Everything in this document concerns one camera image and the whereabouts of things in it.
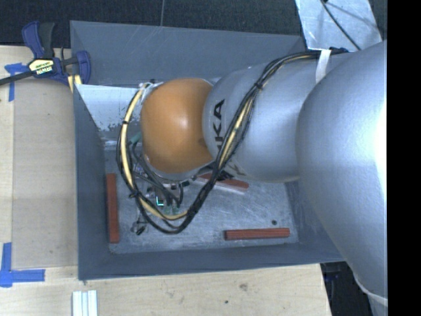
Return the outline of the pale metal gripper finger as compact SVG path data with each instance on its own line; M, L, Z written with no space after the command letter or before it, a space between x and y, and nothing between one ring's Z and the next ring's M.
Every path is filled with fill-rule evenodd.
M133 232L136 236L140 236L147 230L147 221L144 219L142 215L138 216L134 221L131 232Z

